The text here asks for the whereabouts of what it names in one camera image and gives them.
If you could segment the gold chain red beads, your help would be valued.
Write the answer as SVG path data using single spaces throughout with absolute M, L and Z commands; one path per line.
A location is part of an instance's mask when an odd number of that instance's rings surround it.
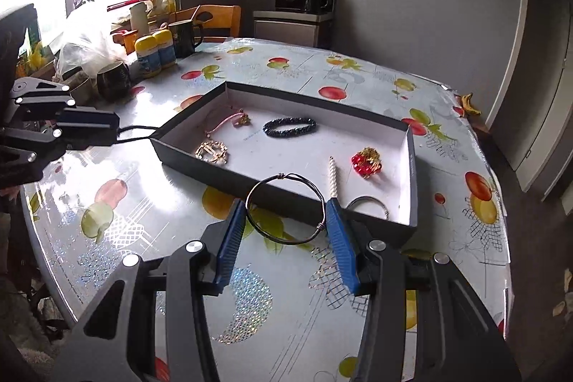
M 351 157 L 352 167 L 364 179 L 382 170 L 380 153 L 373 147 L 365 147 Z

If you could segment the banana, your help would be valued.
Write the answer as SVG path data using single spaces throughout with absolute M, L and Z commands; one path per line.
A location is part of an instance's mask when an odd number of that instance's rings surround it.
M 480 111 L 480 109 L 474 107 L 474 105 L 472 104 L 472 97 L 473 97 L 472 93 L 462 95 L 459 98 L 461 106 L 467 115 L 480 116 L 482 114 L 482 111 Z

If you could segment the fruit pattern tablecloth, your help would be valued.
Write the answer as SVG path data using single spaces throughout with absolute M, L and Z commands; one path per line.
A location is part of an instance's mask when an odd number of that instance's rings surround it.
M 418 225 L 406 254 L 450 256 L 506 324 L 509 248 L 499 188 L 477 137 L 447 85 L 336 52 L 253 38 L 212 45 L 137 85 L 116 113 L 133 132 L 115 147 L 70 152 L 22 191 L 52 294 L 80 317 L 130 254 L 155 259 L 225 218 L 234 198 L 157 158 L 147 127 L 159 127 L 226 81 L 318 97 L 393 118 L 414 140 Z M 268 186 L 328 195 L 307 177 L 277 173 Z M 230 283 L 206 302 L 225 380 L 344 381 L 356 364 L 365 297 L 344 285 L 325 234 L 277 207 L 250 206 Z

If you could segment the black mug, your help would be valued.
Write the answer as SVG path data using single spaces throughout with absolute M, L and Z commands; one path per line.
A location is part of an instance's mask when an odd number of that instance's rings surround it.
M 175 55 L 178 59 L 194 54 L 195 49 L 204 41 L 203 25 L 191 19 L 170 23 L 168 29 L 172 34 Z

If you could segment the pearl hair pin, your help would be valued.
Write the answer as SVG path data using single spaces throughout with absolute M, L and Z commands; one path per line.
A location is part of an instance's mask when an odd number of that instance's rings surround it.
M 337 166 L 334 158 L 330 156 L 327 163 L 328 192 L 331 199 L 338 197 Z

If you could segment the white door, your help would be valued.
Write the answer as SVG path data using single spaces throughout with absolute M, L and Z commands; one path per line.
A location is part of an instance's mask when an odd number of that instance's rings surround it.
M 543 61 L 532 89 L 537 103 L 528 117 L 530 141 L 516 168 L 521 190 L 547 197 L 572 159 L 572 19 Z

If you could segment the grey cabinet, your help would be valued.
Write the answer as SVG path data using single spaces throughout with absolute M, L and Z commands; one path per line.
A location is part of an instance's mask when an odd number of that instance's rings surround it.
M 334 14 L 256 10 L 254 37 L 305 47 L 329 49 Z

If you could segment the yellow blue canister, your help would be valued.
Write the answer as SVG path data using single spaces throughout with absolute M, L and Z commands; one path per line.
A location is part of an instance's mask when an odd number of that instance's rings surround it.
M 157 41 L 157 52 L 161 67 L 172 67 L 177 62 L 173 35 L 168 29 L 158 29 L 153 33 Z
M 157 40 L 153 35 L 145 35 L 135 42 L 141 78 L 147 79 L 160 73 L 162 64 L 158 53 Z

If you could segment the wooden chair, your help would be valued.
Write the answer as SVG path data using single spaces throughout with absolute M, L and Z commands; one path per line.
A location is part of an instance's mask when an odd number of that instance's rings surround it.
M 239 5 L 198 5 L 192 22 L 202 26 L 205 42 L 221 43 L 228 38 L 239 38 L 242 8 Z

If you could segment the black shallow cardboard box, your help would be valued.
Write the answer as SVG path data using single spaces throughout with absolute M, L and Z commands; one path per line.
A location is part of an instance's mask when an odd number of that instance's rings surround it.
M 228 148 L 215 166 L 194 153 L 206 139 Z M 328 192 L 327 163 L 337 166 L 338 200 L 374 237 L 403 245 L 418 225 L 414 140 L 407 124 L 345 104 L 226 81 L 166 122 L 150 138 L 159 160 L 233 197 L 277 173 L 299 173 Z M 381 156 L 382 170 L 364 179 L 351 157 L 365 147 Z

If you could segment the clear plastic bag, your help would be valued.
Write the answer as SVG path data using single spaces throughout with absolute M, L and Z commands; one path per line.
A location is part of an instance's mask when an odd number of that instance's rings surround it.
M 64 81 L 64 74 L 76 67 L 96 78 L 102 68 L 126 61 L 124 47 L 113 41 L 111 25 L 105 6 L 96 1 L 87 1 L 70 13 L 56 60 L 57 81 Z

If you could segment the dark round cup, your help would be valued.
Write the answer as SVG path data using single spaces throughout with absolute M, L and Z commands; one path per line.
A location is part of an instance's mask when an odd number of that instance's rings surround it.
M 96 76 L 99 95 L 106 101 L 117 101 L 126 97 L 131 80 L 129 67 L 123 61 L 116 61 L 101 68 Z

